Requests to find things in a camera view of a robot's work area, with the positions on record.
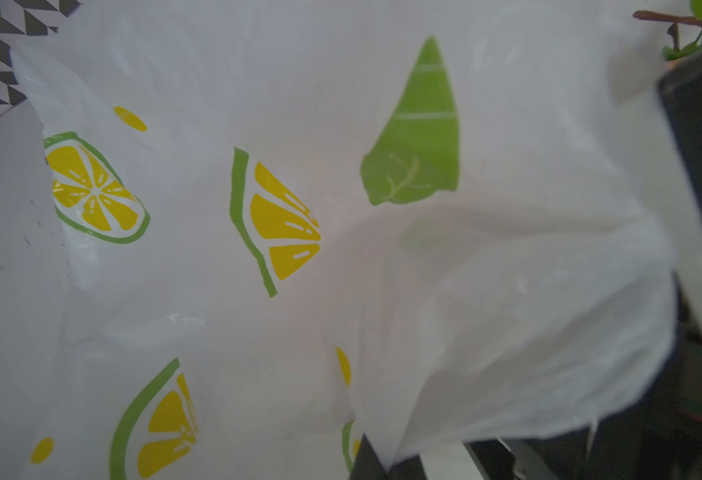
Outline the white plastic bag fruit print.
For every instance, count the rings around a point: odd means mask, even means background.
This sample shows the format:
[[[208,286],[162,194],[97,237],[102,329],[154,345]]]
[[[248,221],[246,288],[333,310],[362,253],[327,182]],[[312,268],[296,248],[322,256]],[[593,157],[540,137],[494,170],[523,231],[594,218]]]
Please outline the white plastic bag fruit print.
[[[345,479],[646,391],[601,1],[91,1],[20,41],[73,286],[25,479]]]

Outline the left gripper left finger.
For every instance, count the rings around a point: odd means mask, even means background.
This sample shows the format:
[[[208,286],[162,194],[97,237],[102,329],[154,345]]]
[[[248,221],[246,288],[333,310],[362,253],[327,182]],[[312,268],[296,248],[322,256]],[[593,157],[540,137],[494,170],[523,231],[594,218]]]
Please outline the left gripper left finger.
[[[349,480],[387,480],[388,474],[367,436],[362,438]]]

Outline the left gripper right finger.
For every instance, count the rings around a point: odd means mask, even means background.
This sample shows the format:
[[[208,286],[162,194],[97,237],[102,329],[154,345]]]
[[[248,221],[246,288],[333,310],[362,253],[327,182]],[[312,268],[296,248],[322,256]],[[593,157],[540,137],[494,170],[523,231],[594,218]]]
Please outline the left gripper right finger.
[[[389,480],[427,480],[427,475],[421,460],[416,455],[394,465],[388,472]]]

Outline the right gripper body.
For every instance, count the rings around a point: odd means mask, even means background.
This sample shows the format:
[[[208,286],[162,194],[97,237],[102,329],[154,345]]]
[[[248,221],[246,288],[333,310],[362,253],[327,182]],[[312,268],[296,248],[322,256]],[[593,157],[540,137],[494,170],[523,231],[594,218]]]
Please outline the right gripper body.
[[[487,479],[702,479],[702,327],[677,292],[669,358],[633,405],[548,439],[474,442]]]

